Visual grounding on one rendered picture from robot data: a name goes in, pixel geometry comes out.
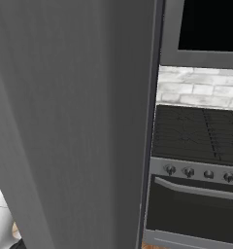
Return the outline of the grey fridge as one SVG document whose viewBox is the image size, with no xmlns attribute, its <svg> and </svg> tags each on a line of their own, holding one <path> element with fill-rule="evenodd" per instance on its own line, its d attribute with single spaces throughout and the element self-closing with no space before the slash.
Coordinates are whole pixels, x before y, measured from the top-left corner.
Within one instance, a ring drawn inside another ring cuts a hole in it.
<svg viewBox="0 0 233 249">
<path fill-rule="evenodd" d="M 140 249 L 164 0 L 0 0 L 0 188 L 27 249 Z"/>
</svg>

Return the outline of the grey stove with black hob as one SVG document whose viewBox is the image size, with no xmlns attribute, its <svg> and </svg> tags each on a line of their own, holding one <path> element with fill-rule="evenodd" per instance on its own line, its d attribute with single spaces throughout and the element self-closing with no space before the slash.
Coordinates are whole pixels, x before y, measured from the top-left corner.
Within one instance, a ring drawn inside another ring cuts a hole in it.
<svg viewBox="0 0 233 249">
<path fill-rule="evenodd" d="M 164 166 L 176 172 L 169 176 Z M 194 175 L 183 174 L 186 167 Z M 212 170 L 215 177 L 204 177 Z M 146 229 L 152 174 L 174 184 L 233 193 L 233 181 L 223 179 L 233 173 L 233 111 L 158 105 L 151 142 L 149 182 L 143 240 L 170 249 L 233 249 L 232 243 Z"/>
</svg>

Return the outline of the grey microwave oven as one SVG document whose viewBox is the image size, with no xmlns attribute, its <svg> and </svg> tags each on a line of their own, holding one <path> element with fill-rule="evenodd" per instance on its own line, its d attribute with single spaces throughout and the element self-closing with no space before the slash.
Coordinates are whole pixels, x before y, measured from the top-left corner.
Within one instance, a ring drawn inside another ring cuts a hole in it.
<svg viewBox="0 0 233 249">
<path fill-rule="evenodd" d="M 233 0 L 165 0 L 160 64 L 233 69 Z"/>
</svg>

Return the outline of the black oven door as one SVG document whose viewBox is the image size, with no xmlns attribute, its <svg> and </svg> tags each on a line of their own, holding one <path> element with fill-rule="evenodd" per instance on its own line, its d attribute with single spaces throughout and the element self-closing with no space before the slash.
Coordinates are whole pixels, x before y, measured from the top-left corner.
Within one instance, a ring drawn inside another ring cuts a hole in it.
<svg viewBox="0 0 233 249">
<path fill-rule="evenodd" d="M 163 187 L 150 177 L 146 229 L 233 244 L 233 200 L 186 194 Z"/>
</svg>

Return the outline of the small tan and black object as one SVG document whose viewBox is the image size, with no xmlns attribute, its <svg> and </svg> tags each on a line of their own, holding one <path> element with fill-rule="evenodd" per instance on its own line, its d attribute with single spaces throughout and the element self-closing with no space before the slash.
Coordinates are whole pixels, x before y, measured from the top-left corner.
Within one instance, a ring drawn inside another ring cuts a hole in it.
<svg viewBox="0 0 233 249">
<path fill-rule="evenodd" d="M 14 241 L 9 249 L 27 249 L 20 235 L 19 229 L 17 228 L 17 224 L 13 224 L 12 236 Z"/>
</svg>

